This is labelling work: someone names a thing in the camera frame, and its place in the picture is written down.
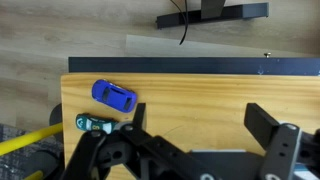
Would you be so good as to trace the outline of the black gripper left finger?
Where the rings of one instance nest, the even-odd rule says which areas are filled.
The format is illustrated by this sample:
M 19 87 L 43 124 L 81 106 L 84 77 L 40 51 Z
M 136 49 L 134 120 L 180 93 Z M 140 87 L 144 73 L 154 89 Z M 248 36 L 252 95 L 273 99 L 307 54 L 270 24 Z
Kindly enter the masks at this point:
M 137 180 L 214 180 L 214 173 L 160 136 L 144 130 L 146 105 L 114 132 L 84 133 L 61 180 L 105 180 L 111 168 L 124 165 Z

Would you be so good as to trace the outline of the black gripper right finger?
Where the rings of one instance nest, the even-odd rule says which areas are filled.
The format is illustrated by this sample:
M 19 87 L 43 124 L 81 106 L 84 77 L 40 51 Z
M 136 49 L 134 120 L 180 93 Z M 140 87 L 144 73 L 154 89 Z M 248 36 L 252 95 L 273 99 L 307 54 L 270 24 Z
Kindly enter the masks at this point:
M 320 129 L 313 134 L 292 123 L 280 123 L 256 103 L 246 105 L 244 126 L 265 150 L 260 180 L 307 180 L 295 173 L 304 166 L 320 178 Z

